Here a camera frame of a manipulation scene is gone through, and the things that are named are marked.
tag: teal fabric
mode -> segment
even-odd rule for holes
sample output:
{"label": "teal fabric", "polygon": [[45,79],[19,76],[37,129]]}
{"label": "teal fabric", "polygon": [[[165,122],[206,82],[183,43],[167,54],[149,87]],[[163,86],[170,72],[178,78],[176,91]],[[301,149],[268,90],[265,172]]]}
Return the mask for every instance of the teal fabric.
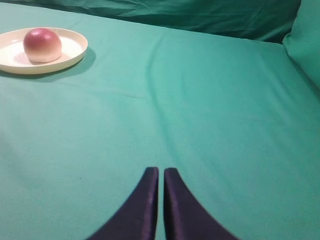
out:
{"label": "teal fabric", "polygon": [[301,0],[0,0],[149,25],[281,43]]}
{"label": "teal fabric", "polygon": [[320,1],[302,0],[292,32],[283,44],[320,88]]}
{"label": "teal fabric", "polygon": [[[5,3],[0,20],[89,42],[65,71],[0,73],[1,240],[84,240],[149,166],[240,240],[320,239],[320,95],[282,45]],[[157,240],[162,199],[161,174]]]}

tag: cream plate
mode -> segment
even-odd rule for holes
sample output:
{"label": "cream plate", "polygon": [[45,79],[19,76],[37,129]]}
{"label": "cream plate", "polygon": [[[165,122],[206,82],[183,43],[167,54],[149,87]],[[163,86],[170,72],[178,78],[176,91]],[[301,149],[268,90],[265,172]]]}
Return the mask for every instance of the cream plate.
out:
{"label": "cream plate", "polygon": [[10,31],[0,35],[0,70],[13,74],[45,74],[66,69],[78,63],[88,47],[87,39],[74,31],[44,27],[56,33],[62,43],[62,55],[55,61],[31,63],[24,51],[25,35],[33,28]]}

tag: red apple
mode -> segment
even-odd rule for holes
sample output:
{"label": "red apple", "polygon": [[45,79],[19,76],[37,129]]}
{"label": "red apple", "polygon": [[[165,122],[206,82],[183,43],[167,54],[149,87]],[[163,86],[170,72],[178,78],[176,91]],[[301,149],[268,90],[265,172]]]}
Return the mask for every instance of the red apple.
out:
{"label": "red apple", "polygon": [[35,28],[23,39],[24,51],[31,62],[48,63],[61,57],[61,40],[46,28]]}

